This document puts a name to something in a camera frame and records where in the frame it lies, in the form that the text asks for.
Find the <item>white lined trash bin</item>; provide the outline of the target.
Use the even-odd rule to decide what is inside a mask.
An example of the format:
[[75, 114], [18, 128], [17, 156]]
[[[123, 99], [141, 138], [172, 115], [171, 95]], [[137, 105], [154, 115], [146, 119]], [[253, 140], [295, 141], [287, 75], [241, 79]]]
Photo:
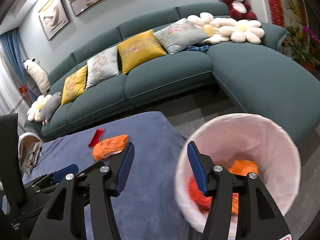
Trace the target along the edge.
[[[275, 122], [260, 115], [227, 114], [206, 122], [188, 141], [233, 174], [256, 173], [281, 213], [287, 214], [299, 191], [300, 156], [291, 137]], [[189, 196], [191, 177], [187, 148], [183, 147], [175, 173], [175, 199], [185, 220], [202, 232], [208, 212], [202, 213]]]

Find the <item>red paper envelope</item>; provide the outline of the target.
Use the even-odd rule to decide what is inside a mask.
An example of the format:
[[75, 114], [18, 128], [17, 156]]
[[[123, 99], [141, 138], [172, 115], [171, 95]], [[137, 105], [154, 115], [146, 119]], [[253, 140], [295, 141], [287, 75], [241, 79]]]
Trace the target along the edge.
[[88, 147], [94, 147], [100, 141], [101, 137], [103, 136], [103, 133], [104, 133], [104, 129], [97, 128], [95, 130], [95, 133], [93, 134], [92, 139], [88, 144]]

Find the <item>blue table cloth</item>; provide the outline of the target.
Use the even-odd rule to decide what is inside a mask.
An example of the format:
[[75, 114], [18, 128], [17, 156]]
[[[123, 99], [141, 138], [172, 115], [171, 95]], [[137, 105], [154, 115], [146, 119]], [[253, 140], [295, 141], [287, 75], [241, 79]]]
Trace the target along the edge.
[[[112, 199], [122, 239], [200, 239], [182, 216], [174, 196], [174, 177], [185, 139], [161, 112], [146, 112], [102, 126], [103, 138], [127, 134], [135, 158], [124, 191]], [[49, 141], [25, 183], [76, 164], [84, 170], [94, 163], [90, 128]]]

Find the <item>grey plush toy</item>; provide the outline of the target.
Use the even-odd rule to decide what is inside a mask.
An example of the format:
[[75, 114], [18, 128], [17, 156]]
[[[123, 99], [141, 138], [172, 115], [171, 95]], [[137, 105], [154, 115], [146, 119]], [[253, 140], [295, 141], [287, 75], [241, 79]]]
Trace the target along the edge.
[[46, 125], [50, 122], [53, 113], [61, 105], [61, 101], [62, 101], [62, 93], [56, 92], [44, 104], [44, 106], [40, 110], [40, 119], [43, 125]]

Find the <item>white flower pillow left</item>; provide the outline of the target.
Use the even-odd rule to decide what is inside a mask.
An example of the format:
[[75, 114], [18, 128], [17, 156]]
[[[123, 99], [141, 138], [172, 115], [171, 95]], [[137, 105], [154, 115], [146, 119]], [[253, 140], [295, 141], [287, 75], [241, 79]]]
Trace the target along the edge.
[[41, 95], [37, 98], [35, 102], [32, 103], [31, 107], [27, 111], [27, 120], [32, 122], [41, 122], [40, 118], [40, 110], [43, 109], [44, 105], [47, 101], [52, 97], [52, 95], [48, 94], [46, 96]]

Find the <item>white flower pillow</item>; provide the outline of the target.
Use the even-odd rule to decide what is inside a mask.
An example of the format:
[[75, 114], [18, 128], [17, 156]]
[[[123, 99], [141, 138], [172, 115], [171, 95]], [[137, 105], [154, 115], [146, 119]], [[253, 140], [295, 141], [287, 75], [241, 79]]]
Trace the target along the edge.
[[209, 37], [198, 44], [218, 44], [230, 40], [229, 36], [223, 36], [220, 28], [223, 26], [233, 26], [231, 18], [214, 17], [211, 13], [202, 12], [199, 16], [189, 15], [187, 20], [196, 28], [204, 31]]
[[40, 110], [43, 109], [44, 105], [47, 101], [52, 97], [52, 95], [48, 94], [46, 96], [41, 95], [37, 98], [35, 102], [32, 103], [31, 107], [27, 111], [27, 120], [32, 122], [41, 122], [40, 118]]
[[257, 20], [239, 20], [226, 18], [221, 21], [219, 33], [222, 37], [228, 37], [235, 43], [249, 42], [261, 44], [265, 31], [261, 28], [261, 22]]

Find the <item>yellow cushion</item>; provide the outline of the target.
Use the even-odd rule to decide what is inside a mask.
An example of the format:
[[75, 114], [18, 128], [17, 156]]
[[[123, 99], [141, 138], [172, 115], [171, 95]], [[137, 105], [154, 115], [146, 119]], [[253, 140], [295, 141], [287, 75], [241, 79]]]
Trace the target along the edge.
[[167, 55], [152, 29], [121, 42], [117, 45], [117, 50], [123, 74], [128, 74], [133, 68], [151, 59]]
[[85, 92], [87, 82], [87, 65], [81, 67], [65, 79], [61, 105], [74, 101]]

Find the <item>red curtain tie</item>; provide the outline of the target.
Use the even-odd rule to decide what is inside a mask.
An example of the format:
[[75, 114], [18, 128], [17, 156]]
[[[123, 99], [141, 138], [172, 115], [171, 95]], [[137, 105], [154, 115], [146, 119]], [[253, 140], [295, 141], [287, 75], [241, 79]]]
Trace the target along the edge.
[[31, 100], [31, 98], [29, 96], [27, 85], [23, 85], [23, 86], [19, 87], [18, 91], [21, 94], [22, 98], [24, 98], [24, 100], [29, 100], [29, 101]]

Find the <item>dark green sectional sofa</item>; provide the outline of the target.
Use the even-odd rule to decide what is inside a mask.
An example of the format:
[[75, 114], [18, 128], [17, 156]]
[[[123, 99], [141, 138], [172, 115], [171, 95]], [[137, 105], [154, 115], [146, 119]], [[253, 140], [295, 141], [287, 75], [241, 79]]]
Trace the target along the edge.
[[[111, 28], [87, 26], [69, 36], [66, 31], [47, 51], [44, 40], [29, 31], [23, 44], [46, 66], [52, 93], [63, 90], [70, 76], [93, 55], [116, 47], [147, 30], [172, 27], [188, 14], [207, 11], [226, 16], [223, 3], [195, 3], [150, 12]], [[47, 125], [26, 121], [24, 126], [46, 140], [73, 133], [119, 113], [188, 90], [211, 85], [222, 88], [244, 112], [259, 114], [280, 125], [295, 144], [301, 144], [319, 125], [319, 81], [301, 65], [279, 52], [287, 32], [263, 23], [261, 44], [223, 42], [206, 53], [181, 51], [145, 62], [127, 74], [94, 85], [65, 106], [59, 107]]]

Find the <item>left grey embroidered cushion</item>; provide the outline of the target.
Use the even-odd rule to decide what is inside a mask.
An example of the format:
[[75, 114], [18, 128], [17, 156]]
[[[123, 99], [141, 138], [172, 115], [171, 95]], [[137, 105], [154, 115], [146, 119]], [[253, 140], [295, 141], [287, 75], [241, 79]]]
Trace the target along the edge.
[[119, 75], [117, 46], [103, 50], [87, 60], [86, 90]]

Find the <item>grey embroidered cushion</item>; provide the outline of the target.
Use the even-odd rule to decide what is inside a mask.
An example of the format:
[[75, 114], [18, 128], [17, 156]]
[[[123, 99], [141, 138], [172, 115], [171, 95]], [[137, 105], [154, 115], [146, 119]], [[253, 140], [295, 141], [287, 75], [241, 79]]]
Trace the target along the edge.
[[103, 50], [87, 60], [86, 90], [119, 75], [117, 46]]
[[169, 54], [176, 54], [209, 38], [209, 35], [186, 18], [155, 32], [154, 36]]

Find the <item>white sheep plush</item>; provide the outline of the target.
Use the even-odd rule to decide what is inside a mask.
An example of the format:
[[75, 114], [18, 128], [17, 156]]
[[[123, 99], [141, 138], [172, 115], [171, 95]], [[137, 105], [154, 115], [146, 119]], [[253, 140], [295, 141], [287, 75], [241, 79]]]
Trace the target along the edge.
[[23, 66], [27, 73], [35, 81], [41, 94], [46, 95], [50, 91], [50, 82], [45, 70], [35, 62], [35, 59], [23, 61]]

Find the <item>right grey embroidered cushion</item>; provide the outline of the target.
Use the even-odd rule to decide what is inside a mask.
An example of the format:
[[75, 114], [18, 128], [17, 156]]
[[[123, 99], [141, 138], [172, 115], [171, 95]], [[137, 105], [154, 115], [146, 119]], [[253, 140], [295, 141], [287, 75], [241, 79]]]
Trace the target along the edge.
[[209, 35], [186, 18], [155, 32], [154, 36], [169, 54], [176, 54], [209, 38]]

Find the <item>blue curtain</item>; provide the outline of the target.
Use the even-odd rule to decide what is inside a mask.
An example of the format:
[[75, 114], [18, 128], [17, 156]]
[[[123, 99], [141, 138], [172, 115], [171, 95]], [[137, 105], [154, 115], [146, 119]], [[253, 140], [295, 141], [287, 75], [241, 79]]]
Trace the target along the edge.
[[[12, 29], [7, 31], [6, 33], [1, 35], [1, 44], [4, 49], [4, 53], [11, 65], [12, 70], [15, 72], [18, 81], [20, 82], [20, 86], [27, 85], [28, 83], [25, 79], [25, 68], [22, 64], [22, 56], [20, 49], [20, 34], [18, 29]], [[29, 96], [31, 98], [31, 102], [36, 100], [36, 95], [28, 86]]]

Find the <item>left framed picture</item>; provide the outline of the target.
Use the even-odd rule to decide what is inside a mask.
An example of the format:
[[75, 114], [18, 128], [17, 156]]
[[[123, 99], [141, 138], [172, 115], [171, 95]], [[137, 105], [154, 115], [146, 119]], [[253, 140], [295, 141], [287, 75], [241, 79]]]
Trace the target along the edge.
[[69, 23], [62, 0], [49, 0], [40, 9], [38, 16], [48, 41]]

